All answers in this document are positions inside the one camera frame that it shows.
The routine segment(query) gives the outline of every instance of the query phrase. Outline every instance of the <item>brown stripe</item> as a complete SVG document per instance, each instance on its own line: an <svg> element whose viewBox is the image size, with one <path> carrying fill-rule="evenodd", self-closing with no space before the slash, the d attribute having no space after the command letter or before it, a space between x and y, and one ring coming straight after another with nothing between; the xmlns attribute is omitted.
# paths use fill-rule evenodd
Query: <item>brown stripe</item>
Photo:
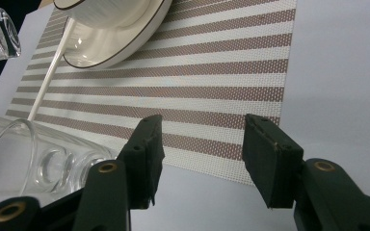
<svg viewBox="0 0 370 231"><path fill-rule="evenodd" d="M34 99L14 98L13 104L32 106ZM102 114L111 116L126 116L143 118L152 115L162 115L166 121L174 121L181 123L203 124L216 127L227 127L234 129L243 129L245 120L243 115L200 112L190 110L175 110L175 109L155 109L155 108L139 108L118 105L101 105L87 104L65 101L44 100L41 103L42 107L65 109L77 112L85 112L92 114ZM268 118L278 123L277 116L268 116Z"/></svg>
<svg viewBox="0 0 370 231"><path fill-rule="evenodd" d="M64 29L65 28L65 22L62 24L62 23L59 23L59 24L56 24L56 25L53 25L53 26L49 26L49 25L46 25L46 28L44 29L43 33L49 33L51 31L54 31L54 30L59 30L59 29Z"/></svg>
<svg viewBox="0 0 370 231"><path fill-rule="evenodd" d="M229 19L226 21L212 22L198 26L185 27L170 31L157 32L149 40L153 41L162 39L173 39L204 33L227 31L245 27L292 21L294 19L295 12L296 10L288 10L276 13L266 13L255 16Z"/></svg>
<svg viewBox="0 0 370 231"><path fill-rule="evenodd" d="M24 116L24 113L8 110L7 116ZM36 116L36 121L61 125L81 131L103 134L112 137L129 139L132 132L131 128L116 125L100 124L83 120L57 117L52 115ZM191 138L173 134L163 134L163 144L168 147L204 153L212 156L223 157L231 160L241 160L242 145L222 141L211 141L206 139Z"/></svg>
<svg viewBox="0 0 370 231"><path fill-rule="evenodd" d="M126 60L142 60L171 56L184 56L202 53L214 53L236 50L262 49L291 44L291 34L266 36L258 38L242 38L223 41L175 46L169 48L137 51Z"/></svg>
<svg viewBox="0 0 370 231"><path fill-rule="evenodd" d="M53 41L40 43L36 48L41 49L41 48L44 48L44 47L55 46L55 45L59 45L59 43L60 43L60 38L56 39L56 40L53 40Z"/></svg>
<svg viewBox="0 0 370 231"><path fill-rule="evenodd" d="M50 52L45 52L45 53L39 53L36 54L32 57L32 60L35 59L41 59L41 58L47 58L47 57L54 57L56 54L56 51L50 51Z"/></svg>
<svg viewBox="0 0 370 231"><path fill-rule="evenodd" d="M41 37L41 39L39 40L39 43L44 43L44 42L48 42L48 41L52 41L52 40L61 39L62 35L63 34L57 34L57 35L53 35L53 36L49 36L49 37Z"/></svg>
<svg viewBox="0 0 370 231"><path fill-rule="evenodd" d="M61 13L52 13L52 15L50 16L49 21L53 21L53 20L59 19L59 18L64 17L64 16L67 16L67 15L63 12L61 12Z"/></svg>
<svg viewBox="0 0 370 231"><path fill-rule="evenodd" d="M230 160L242 160L242 145L240 144L211 141L172 134L163 134L163 144L168 147L204 153Z"/></svg>
<svg viewBox="0 0 370 231"><path fill-rule="evenodd" d="M51 63L44 63L44 64L30 64L28 65L28 70L31 69L47 69L49 68ZM59 61L58 66L68 66L66 61Z"/></svg>
<svg viewBox="0 0 370 231"><path fill-rule="evenodd" d="M114 79L128 77L286 73L287 65L288 60L171 65L133 69L56 73L55 76L53 76L53 79ZM22 81L43 80L43 78L44 75L26 75L23 76Z"/></svg>
<svg viewBox="0 0 370 231"><path fill-rule="evenodd" d="M60 26L60 27L65 27L65 23L67 21L67 17L64 17L64 18L57 18L55 20L50 20L47 25L46 25L46 28L47 27L53 27L53 29L55 29L54 27L55 26Z"/></svg>
<svg viewBox="0 0 370 231"><path fill-rule="evenodd" d="M50 16L55 16L55 15L58 15L59 13L65 13L65 12L59 11L57 8L53 8L52 15L50 15Z"/></svg>
<svg viewBox="0 0 370 231"><path fill-rule="evenodd" d="M206 5L211 5L214 3L220 3L224 1L226 0L198 0L198 1L184 2L181 4L175 4L175 5L172 4L172 6L170 7L170 11L168 13L187 11L193 8L203 7Z"/></svg>
<svg viewBox="0 0 370 231"><path fill-rule="evenodd" d="M264 3L269 3L269 2L276 2L278 0L235 0L235 1L226 1L223 3L215 4L215 5L210 5L206 7L201 7L198 9L193 9L192 11L187 11L187 12L181 12L181 13L173 13L173 14L168 14L164 22L171 22L171 21L177 21L177 20L182 20L190 17L196 17L196 16L202 16L202 15L207 15L211 13L220 13L220 12L226 12L230 10L235 10L235 9L240 9L240 8L245 8L245 7L251 7L255 5L260 5Z"/></svg>
<svg viewBox="0 0 370 231"><path fill-rule="evenodd" d="M193 1L193 0L173 0L172 6L177 5L177 4L182 4L184 2L189 2L189 1Z"/></svg>
<svg viewBox="0 0 370 231"><path fill-rule="evenodd" d="M50 36L55 36L55 35L62 35L64 29L65 29L64 27L58 28L58 29L52 29L50 31L43 33L41 37L43 38L43 37L50 37Z"/></svg>
<svg viewBox="0 0 370 231"><path fill-rule="evenodd" d="M38 92L19 87L17 92ZM49 87L47 93L280 102L282 87Z"/></svg>

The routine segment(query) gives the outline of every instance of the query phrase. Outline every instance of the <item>brass screw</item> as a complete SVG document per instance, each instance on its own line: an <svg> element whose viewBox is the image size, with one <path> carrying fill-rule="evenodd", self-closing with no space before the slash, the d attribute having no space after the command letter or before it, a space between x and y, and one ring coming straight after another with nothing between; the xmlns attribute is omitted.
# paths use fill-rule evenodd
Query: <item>brass screw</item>
<svg viewBox="0 0 370 231"><path fill-rule="evenodd" d="M335 167L328 162L316 162L315 167L323 171L335 171Z"/></svg>
<svg viewBox="0 0 370 231"><path fill-rule="evenodd" d="M6 222L13 218L16 218L23 213L26 209L26 203L24 201L13 202L2 209L0 209L0 222Z"/></svg>
<svg viewBox="0 0 370 231"><path fill-rule="evenodd" d="M117 165L114 163L106 163L98 168L98 171L101 173L107 173L117 169Z"/></svg>

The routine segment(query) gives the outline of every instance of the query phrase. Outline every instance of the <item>white plate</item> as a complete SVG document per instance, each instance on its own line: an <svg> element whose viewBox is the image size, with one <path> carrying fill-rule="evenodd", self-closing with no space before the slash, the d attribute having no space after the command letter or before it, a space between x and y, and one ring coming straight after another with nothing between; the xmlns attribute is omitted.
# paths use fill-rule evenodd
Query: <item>white plate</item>
<svg viewBox="0 0 370 231"><path fill-rule="evenodd" d="M109 68L144 45L161 25L172 0L150 0L142 17L127 27L95 29L76 23L66 42L68 64L77 68Z"/></svg>

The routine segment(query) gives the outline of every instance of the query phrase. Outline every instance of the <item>placemat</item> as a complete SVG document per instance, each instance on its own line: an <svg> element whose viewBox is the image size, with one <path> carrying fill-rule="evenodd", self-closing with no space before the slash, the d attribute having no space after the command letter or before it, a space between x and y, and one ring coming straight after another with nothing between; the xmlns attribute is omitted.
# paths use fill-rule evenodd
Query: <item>placemat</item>
<svg viewBox="0 0 370 231"><path fill-rule="evenodd" d="M165 164L252 184L244 115L279 122L295 9L296 0L173 1L153 37L115 67L62 60L36 121L120 151L141 118L161 114ZM54 10L7 116L28 116L65 22Z"/></svg>

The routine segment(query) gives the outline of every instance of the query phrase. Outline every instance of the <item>table surface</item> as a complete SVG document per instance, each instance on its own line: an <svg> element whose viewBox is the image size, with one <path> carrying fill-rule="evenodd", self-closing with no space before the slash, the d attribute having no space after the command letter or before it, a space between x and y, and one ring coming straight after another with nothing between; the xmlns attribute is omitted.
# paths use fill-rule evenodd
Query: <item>table surface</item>
<svg viewBox="0 0 370 231"><path fill-rule="evenodd" d="M0 78L11 103L53 6L27 15L22 56ZM304 158L342 165L370 195L370 1L299 1L281 128ZM296 230L292 210L267 210L254 187L164 166L156 206L133 211L133 230Z"/></svg>

